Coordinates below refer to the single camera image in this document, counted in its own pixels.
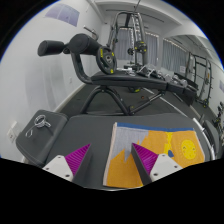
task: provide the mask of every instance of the black mat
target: black mat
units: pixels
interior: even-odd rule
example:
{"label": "black mat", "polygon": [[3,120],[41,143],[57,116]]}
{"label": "black mat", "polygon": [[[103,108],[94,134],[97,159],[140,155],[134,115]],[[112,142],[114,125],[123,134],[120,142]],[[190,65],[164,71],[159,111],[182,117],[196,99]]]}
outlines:
{"label": "black mat", "polygon": [[[61,113],[66,114],[69,118],[75,115],[79,115],[85,100],[87,99],[87,97],[89,96],[89,94],[95,87],[96,87],[95,85],[85,85],[82,88],[82,90],[78,92],[68,102],[68,104],[61,110]],[[143,101],[146,100],[147,97],[150,97],[153,95],[144,89],[142,89],[138,93],[130,93],[127,87],[110,87],[110,88],[115,89],[120,94],[120,96],[122,97],[122,99],[124,100],[127,106],[130,106],[130,105],[137,106],[143,103]],[[154,94],[158,93],[157,90],[150,90],[150,91],[152,91]],[[166,94],[162,98],[164,98],[173,106],[178,108],[189,118],[198,119],[195,112],[185,102],[181,102],[176,96],[174,96],[173,93],[166,92]],[[214,114],[210,108],[203,108],[203,106],[197,102],[194,102],[192,106],[199,115],[204,114],[205,119],[212,122],[212,119],[214,119]],[[120,109],[117,106],[117,104],[114,102],[114,100],[108,94],[100,93],[94,98],[94,100],[90,104],[88,111],[108,111],[108,112],[117,111],[118,112],[120,111]],[[137,112],[135,116],[157,115],[157,114],[164,114],[164,113],[179,114],[179,112],[175,110],[172,106],[168,105],[166,102],[164,102],[161,99],[157,99],[153,101],[152,104],[149,105],[148,107]],[[221,144],[220,144],[218,158],[221,158],[221,157],[223,157],[223,148],[221,147]]]}

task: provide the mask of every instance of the book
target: book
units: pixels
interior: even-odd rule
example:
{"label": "book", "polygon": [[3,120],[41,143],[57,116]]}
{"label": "book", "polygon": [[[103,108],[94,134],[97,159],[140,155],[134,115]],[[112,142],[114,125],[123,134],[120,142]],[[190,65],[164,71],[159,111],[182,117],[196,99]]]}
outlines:
{"label": "book", "polygon": [[129,123],[113,125],[103,185],[118,188],[142,187],[131,154],[132,144],[156,154],[167,154],[182,168],[203,163],[205,155],[193,128],[159,128]]}

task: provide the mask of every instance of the pink shape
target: pink shape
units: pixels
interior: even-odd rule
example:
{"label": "pink shape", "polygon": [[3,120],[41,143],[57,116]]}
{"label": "pink shape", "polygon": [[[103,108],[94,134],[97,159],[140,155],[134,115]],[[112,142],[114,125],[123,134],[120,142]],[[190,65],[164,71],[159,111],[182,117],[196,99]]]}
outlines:
{"label": "pink shape", "polygon": [[80,149],[75,150],[74,152],[70,153],[69,155],[65,156],[65,160],[68,163],[73,175],[76,174],[77,170],[79,169],[82,160],[89,149],[90,144],[83,146]]}
{"label": "pink shape", "polygon": [[139,158],[142,161],[143,166],[145,167],[145,170],[148,174],[150,174],[158,155],[140,145],[137,145],[135,143],[132,143]]}

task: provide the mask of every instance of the squat rack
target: squat rack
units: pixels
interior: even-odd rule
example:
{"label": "squat rack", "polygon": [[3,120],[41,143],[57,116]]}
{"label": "squat rack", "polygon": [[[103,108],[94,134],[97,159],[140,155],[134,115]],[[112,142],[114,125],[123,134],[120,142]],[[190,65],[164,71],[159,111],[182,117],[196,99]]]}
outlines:
{"label": "squat rack", "polygon": [[[126,15],[125,25],[119,26],[118,18],[122,14]],[[129,25],[130,19],[132,19],[132,21],[133,21],[133,26]],[[118,32],[121,28],[132,29],[133,34],[134,34],[133,35],[134,43],[136,43],[137,41],[141,41],[142,43],[145,43],[145,41],[146,41],[145,30],[144,30],[144,24],[143,24],[142,17],[140,15],[140,13],[132,12],[132,11],[121,11],[121,12],[117,13],[115,16],[113,25],[111,26],[108,43],[106,44],[107,47],[112,49],[113,52],[115,50],[115,46],[118,41],[118,39],[117,39]],[[137,53],[141,53],[141,52],[134,51],[135,65],[137,65]],[[144,53],[141,53],[141,55],[142,55],[142,66],[144,66],[148,63],[147,53],[144,52]]]}
{"label": "squat rack", "polygon": [[[187,69],[186,69],[186,72],[185,72],[185,77],[187,78],[187,75],[189,73],[189,67],[190,67],[190,60],[191,60],[191,56],[194,57],[194,60],[195,60],[195,66],[193,67],[195,72],[191,72],[191,74],[193,74],[194,76],[194,83],[196,83],[196,79],[197,77],[203,79],[203,84],[202,84],[202,88],[201,88],[201,91],[200,91],[200,94],[199,96],[197,97],[198,99],[196,101],[200,102],[200,103],[205,103],[206,107],[208,106],[208,102],[209,102],[209,99],[211,98],[210,97],[210,94],[211,94],[211,89],[212,88],[212,79],[214,79],[212,77],[212,66],[211,66],[211,62],[207,59],[207,58],[204,58],[204,57],[201,57],[201,56],[198,56],[198,55],[195,55],[195,54],[192,54],[191,52],[189,52],[189,58],[188,58],[188,63],[187,63]],[[197,58],[201,58],[201,59],[204,59],[205,60],[205,64],[202,64],[200,62],[197,61]],[[201,65],[203,67],[205,67],[205,75],[204,77],[201,77],[200,75],[197,75],[197,65]],[[205,99],[204,101],[202,100],[202,95],[203,93],[205,92],[205,85],[209,84],[209,91],[208,91],[208,97],[207,99]]]}

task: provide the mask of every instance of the wall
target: wall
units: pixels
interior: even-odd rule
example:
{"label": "wall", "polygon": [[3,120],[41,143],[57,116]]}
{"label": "wall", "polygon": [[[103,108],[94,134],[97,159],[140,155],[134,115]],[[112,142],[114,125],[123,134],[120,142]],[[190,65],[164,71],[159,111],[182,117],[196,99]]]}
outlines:
{"label": "wall", "polygon": [[[44,18],[52,7],[34,16],[15,36],[0,66],[0,154],[2,158],[21,161],[22,155],[7,137],[14,121],[23,129],[39,109],[54,111],[83,83],[77,78],[70,55],[39,57],[37,49],[43,40],[68,43],[77,33],[87,33],[86,25],[101,32],[102,22],[89,3],[84,0],[64,0],[80,12],[77,27],[60,20]],[[82,56],[87,74],[99,71],[95,57]]]}

